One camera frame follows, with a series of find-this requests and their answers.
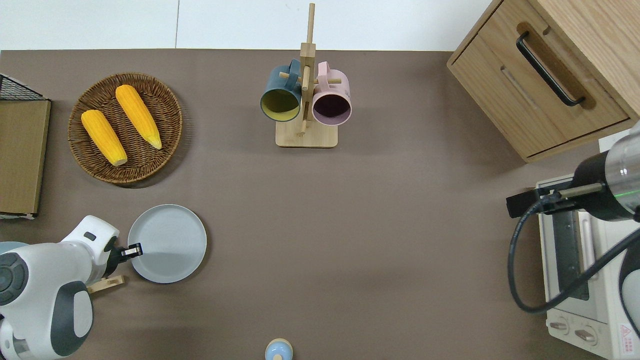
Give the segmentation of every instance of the wooden base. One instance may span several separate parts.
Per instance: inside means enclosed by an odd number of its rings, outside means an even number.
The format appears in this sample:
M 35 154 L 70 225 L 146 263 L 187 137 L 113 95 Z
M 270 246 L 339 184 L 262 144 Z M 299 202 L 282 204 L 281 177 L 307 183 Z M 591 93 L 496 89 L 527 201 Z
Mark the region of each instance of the wooden base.
M 89 294 L 95 293 L 96 291 L 112 288 L 116 285 L 120 285 L 124 283 L 124 276 L 118 275 L 114 277 L 110 277 L 109 279 L 102 278 L 100 281 L 95 284 L 89 285 L 86 287 L 86 290 Z
M 338 127 L 320 124 L 313 118 L 307 121 L 305 134 L 302 130 L 302 111 L 287 122 L 276 123 L 276 144 L 280 147 L 335 147 L 338 145 Z

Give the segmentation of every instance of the white toaster oven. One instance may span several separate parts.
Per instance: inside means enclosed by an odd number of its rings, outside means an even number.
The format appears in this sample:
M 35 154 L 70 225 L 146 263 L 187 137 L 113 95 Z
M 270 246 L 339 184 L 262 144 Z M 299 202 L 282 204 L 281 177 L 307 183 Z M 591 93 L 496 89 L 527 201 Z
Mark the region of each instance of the white toaster oven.
M 572 176 L 541 181 L 553 188 Z M 586 211 L 540 214 L 545 296 L 549 301 L 640 224 L 606 222 Z M 606 359 L 640 359 L 640 340 L 620 302 L 618 273 L 624 252 L 560 305 L 547 311 L 549 334 Z

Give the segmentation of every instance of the oven door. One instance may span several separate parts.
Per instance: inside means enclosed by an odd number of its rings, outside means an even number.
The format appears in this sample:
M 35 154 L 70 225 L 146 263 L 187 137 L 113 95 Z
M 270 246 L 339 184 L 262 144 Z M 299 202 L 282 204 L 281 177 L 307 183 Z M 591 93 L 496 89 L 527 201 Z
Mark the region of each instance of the oven door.
M 569 177 L 556 184 L 570 180 Z M 549 301 L 589 268 L 601 255 L 602 248 L 596 244 L 598 237 L 594 236 L 599 233 L 597 219 L 586 211 L 540 214 L 539 220 L 545 297 Z M 594 275 L 556 309 L 608 323 L 604 281 L 605 277 L 600 273 Z

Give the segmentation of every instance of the pink mug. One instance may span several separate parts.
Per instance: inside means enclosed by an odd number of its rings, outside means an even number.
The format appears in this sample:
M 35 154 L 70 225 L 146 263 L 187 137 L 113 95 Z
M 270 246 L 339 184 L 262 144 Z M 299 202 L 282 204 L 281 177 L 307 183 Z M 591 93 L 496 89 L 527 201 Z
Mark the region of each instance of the pink mug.
M 329 79 L 340 79 L 341 83 L 329 84 Z M 342 71 L 329 69 L 326 61 L 318 64 L 318 85 L 311 108 L 314 119 L 324 125 L 338 126 L 351 117 L 349 79 Z

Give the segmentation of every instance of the wooden block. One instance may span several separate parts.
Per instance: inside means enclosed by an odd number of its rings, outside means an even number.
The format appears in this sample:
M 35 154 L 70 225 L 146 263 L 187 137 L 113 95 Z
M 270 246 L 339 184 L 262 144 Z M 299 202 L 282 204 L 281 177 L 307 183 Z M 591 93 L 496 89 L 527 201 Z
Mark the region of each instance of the wooden block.
M 307 58 L 310 58 L 311 64 L 316 60 L 316 45 L 312 42 L 303 42 L 300 44 L 300 66 L 309 65 Z
M 51 102 L 0 101 L 0 212 L 38 212 Z

